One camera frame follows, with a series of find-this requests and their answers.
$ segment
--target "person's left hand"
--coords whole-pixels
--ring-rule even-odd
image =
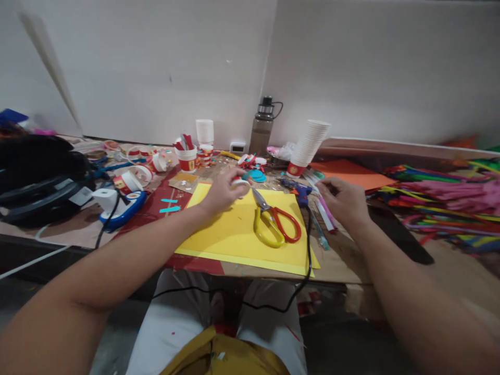
[[[200,205],[211,215],[226,211],[235,200],[248,193],[248,186],[244,185],[238,185],[234,190],[231,189],[233,178],[244,174],[243,169],[231,168],[228,172],[219,175]]]

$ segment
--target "orange paper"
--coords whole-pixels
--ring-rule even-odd
[[[309,165],[311,168],[323,173],[327,178],[338,177],[344,181],[362,186],[365,190],[380,188],[396,182],[383,174],[373,172],[345,159],[323,163],[314,162]]]

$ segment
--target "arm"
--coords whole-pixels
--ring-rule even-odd
[[[427,373],[499,373],[500,345],[371,221],[364,190],[335,178],[318,188],[362,251],[387,319],[414,361]]]
[[[57,276],[14,316],[0,338],[0,373],[88,373],[111,310],[203,224],[242,195],[232,169],[198,205],[111,241]]]

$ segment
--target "yellow scissors handle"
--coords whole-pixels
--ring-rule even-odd
[[[265,219],[269,223],[272,230],[276,234],[276,237],[278,239],[277,241],[269,240],[261,232],[261,230],[260,230],[261,215],[262,215],[262,219],[263,220]],[[268,246],[278,248],[278,247],[283,246],[283,244],[285,243],[285,237],[283,237],[283,234],[279,230],[278,226],[274,223],[274,221],[272,221],[270,213],[268,213],[267,211],[264,211],[261,214],[260,207],[257,207],[257,209],[255,211],[254,231],[255,231],[255,234],[257,235],[257,237],[259,237],[259,239]]]

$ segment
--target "scissors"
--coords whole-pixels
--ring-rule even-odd
[[[258,207],[255,210],[255,220],[254,220],[254,231],[257,237],[264,242],[266,245],[278,248],[285,244],[285,242],[295,243],[297,242],[301,236],[302,231],[298,221],[290,214],[286,213],[282,209],[278,207],[271,207],[266,203],[264,197],[253,187],[252,191],[254,193],[255,200],[257,201]],[[281,225],[280,218],[278,214],[281,214],[294,224],[295,226],[295,237],[291,238],[285,233],[283,226]],[[262,232],[260,231],[260,219],[266,220],[271,226],[272,230],[276,233],[278,240],[271,241],[266,238]]]

